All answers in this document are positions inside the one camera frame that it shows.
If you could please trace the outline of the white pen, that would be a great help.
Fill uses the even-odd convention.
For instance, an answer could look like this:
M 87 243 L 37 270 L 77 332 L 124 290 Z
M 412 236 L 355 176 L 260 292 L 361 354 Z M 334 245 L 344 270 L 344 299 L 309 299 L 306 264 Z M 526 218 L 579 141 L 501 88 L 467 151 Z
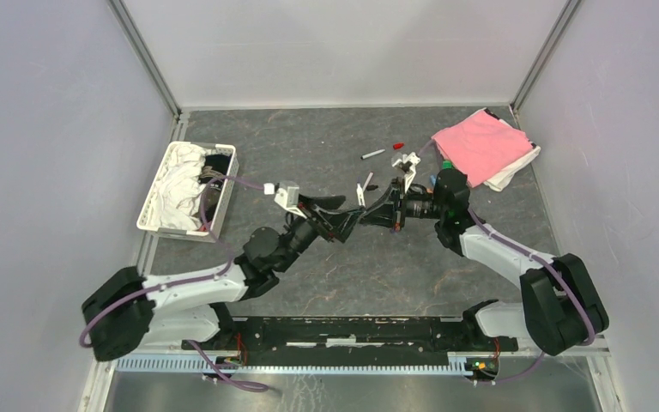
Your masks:
M 383 154 L 385 151 L 386 151 L 386 149 L 384 149 L 384 148 L 382 148 L 382 149 L 378 149 L 378 150 L 374 150 L 374 151 L 372 151 L 372 152 L 370 152 L 370 153 L 363 154 L 363 155 L 360 157 L 360 159 L 364 161 L 364 160 L 370 159 L 370 158 L 372 158 L 372 157 L 374 157 L 374 156 L 377 156 L 377 155 Z
M 365 191 L 367 189 L 367 187 L 369 186 L 369 184 L 372 182 L 373 175 L 374 175 L 373 172 L 368 173 L 368 175 L 366 177 L 366 180 L 365 180 L 364 184 L 362 185 L 362 190 L 363 191 Z

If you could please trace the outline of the white purple marker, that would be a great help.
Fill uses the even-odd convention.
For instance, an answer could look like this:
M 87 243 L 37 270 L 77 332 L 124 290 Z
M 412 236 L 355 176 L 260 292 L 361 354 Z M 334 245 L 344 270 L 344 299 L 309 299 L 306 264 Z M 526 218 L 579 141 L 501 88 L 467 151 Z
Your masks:
M 366 201 L 364 196 L 364 189 L 361 183 L 358 183 L 356 185 L 356 196 L 357 196 L 358 205 L 361 208 L 364 208 L 366 206 Z

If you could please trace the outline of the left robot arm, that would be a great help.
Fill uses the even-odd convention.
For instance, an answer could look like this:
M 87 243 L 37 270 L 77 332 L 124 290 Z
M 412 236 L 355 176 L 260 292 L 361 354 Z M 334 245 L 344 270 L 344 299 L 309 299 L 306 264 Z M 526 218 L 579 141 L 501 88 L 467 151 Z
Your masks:
M 228 348 L 235 327 L 216 309 L 266 294 L 315 239 L 345 242 L 366 207 L 344 209 L 344 201 L 299 196 L 285 208 L 294 218 L 283 233 L 256 229 L 241 254 L 214 268 L 173 276 L 143 276 L 135 266 L 118 270 L 82 303 L 79 345 L 97 361 L 114 361 L 162 336 Z

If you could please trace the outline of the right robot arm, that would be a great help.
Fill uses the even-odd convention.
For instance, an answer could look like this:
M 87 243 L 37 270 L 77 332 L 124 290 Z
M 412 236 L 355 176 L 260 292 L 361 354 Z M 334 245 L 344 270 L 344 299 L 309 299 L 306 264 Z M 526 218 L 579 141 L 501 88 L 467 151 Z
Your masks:
M 555 356 L 577 345 L 590 345 L 610 320 L 583 260 L 567 253 L 553 256 L 527 247 L 493 228 L 469 206 L 464 173 L 441 170 L 428 191 L 393 179 L 360 223 L 400 231 L 407 219 L 429 219 L 443 247 L 504 277 L 521 294 L 518 304 L 488 300 L 463 316 L 463 343 L 482 350 L 495 337 L 531 340 Z

